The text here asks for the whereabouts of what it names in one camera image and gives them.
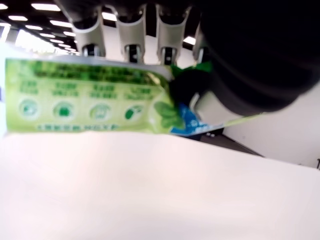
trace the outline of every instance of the blue label section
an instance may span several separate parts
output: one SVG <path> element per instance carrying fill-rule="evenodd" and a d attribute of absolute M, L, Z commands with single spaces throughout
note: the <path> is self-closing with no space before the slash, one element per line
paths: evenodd
<path fill-rule="evenodd" d="M 185 123 L 185 129 L 178 129 L 174 127 L 171 130 L 171 134 L 190 136 L 206 133 L 224 127 L 223 123 L 219 125 L 208 125 L 203 123 L 202 121 L 198 120 L 196 115 L 184 104 L 179 104 L 179 113 Z"/>

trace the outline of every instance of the green icon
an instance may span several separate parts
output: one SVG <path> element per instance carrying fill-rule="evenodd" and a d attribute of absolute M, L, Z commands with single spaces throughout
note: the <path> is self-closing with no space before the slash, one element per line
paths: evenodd
<path fill-rule="evenodd" d="M 71 118 L 73 116 L 74 107 L 68 102 L 60 102 L 55 106 L 53 113 L 58 118 Z"/>
<path fill-rule="evenodd" d="M 143 111 L 143 106 L 141 105 L 135 105 L 130 107 L 126 112 L 125 112 L 125 119 L 127 120 L 137 120 L 141 117 L 142 111 Z"/>
<path fill-rule="evenodd" d="M 162 117 L 161 126 L 165 129 L 170 127 L 176 127 L 178 129 L 183 129 L 184 121 L 179 116 L 177 109 L 168 103 L 157 101 L 154 104 L 155 111 Z"/>
<path fill-rule="evenodd" d="M 36 115 L 38 108 L 37 108 L 37 103 L 33 100 L 24 100 L 20 106 L 19 110 L 22 113 L 23 116 L 25 117 L 32 117 Z"/>
<path fill-rule="evenodd" d="M 98 104 L 90 111 L 90 117 L 95 120 L 106 120 L 110 117 L 110 107 L 106 104 Z"/>

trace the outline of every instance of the green packaging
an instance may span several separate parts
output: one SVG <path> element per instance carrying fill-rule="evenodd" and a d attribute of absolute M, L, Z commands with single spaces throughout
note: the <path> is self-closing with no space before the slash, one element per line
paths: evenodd
<path fill-rule="evenodd" d="M 9 132 L 170 133 L 185 127 L 168 79 L 138 65 L 7 58 L 5 102 Z"/>

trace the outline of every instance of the fluorescent light panel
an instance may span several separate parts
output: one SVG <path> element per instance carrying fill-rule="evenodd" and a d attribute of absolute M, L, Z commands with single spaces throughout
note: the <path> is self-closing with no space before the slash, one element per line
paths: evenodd
<path fill-rule="evenodd" d="M 56 11 L 56 12 L 60 11 L 60 8 L 55 4 L 32 3 L 31 6 L 36 10 Z"/>
<path fill-rule="evenodd" d="M 50 41 L 53 42 L 53 43 L 57 43 L 57 44 L 63 44 L 64 43 L 63 41 L 55 40 L 55 39 L 50 39 Z"/>
<path fill-rule="evenodd" d="M 9 16 L 9 18 L 13 21 L 28 21 L 24 16 Z"/>
<path fill-rule="evenodd" d="M 41 35 L 42 37 L 47 37 L 47 38 L 52 38 L 52 39 L 55 38 L 55 36 L 52 35 L 52 34 L 40 33 L 40 35 Z"/>
<path fill-rule="evenodd" d="M 60 47 L 64 47 L 64 48 L 70 48 L 71 46 L 69 46 L 69 45 L 65 45 L 65 44 L 58 44 Z"/>
<path fill-rule="evenodd" d="M 116 15 L 114 15 L 112 13 L 103 12 L 102 17 L 105 20 L 110 20 L 110 21 L 114 21 L 114 22 L 117 21 Z"/>
<path fill-rule="evenodd" d="M 4 43 L 7 40 L 8 33 L 10 31 L 10 26 L 4 26 L 2 34 L 0 36 L 0 43 Z"/>
<path fill-rule="evenodd" d="M 6 22 L 0 22 L 0 27 L 10 27 L 11 24 L 6 23 Z"/>
<path fill-rule="evenodd" d="M 33 29 L 33 30 L 42 30 L 43 28 L 40 26 L 32 26 L 32 25 L 25 25 L 27 29 Z"/>
<path fill-rule="evenodd" d="M 64 53 L 67 53 L 67 52 L 68 52 L 67 50 L 61 49 L 61 48 L 59 48 L 59 47 L 57 47 L 57 49 L 58 49 L 60 52 L 64 52 Z"/>
<path fill-rule="evenodd" d="M 195 45 L 196 44 L 196 39 L 191 36 L 187 36 L 184 40 L 185 43 Z"/>
<path fill-rule="evenodd" d="M 72 28 L 72 24 L 70 22 L 51 20 L 50 23 L 60 27 Z"/>
<path fill-rule="evenodd" d="M 64 31 L 63 34 L 66 35 L 66 36 L 71 36 L 71 37 L 75 37 L 76 36 L 75 33 L 69 32 L 69 31 Z"/>
<path fill-rule="evenodd" d="M 65 49 L 65 50 L 68 50 L 68 51 L 71 51 L 71 52 L 75 52 L 75 51 L 77 51 L 76 49 L 69 48 L 69 47 L 65 47 L 64 49 Z"/>
<path fill-rule="evenodd" d="M 0 10 L 7 9 L 7 8 L 8 8 L 7 5 L 4 5 L 3 3 L 0 3 Z"/>

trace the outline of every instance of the white table surface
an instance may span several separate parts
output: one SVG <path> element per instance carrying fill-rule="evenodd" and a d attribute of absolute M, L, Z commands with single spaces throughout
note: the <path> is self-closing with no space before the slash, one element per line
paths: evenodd
<path fill-rule="evenodd" d="M 320 172 L 176 136 L 0 141 L 1 240 L 319 240 Z"/>

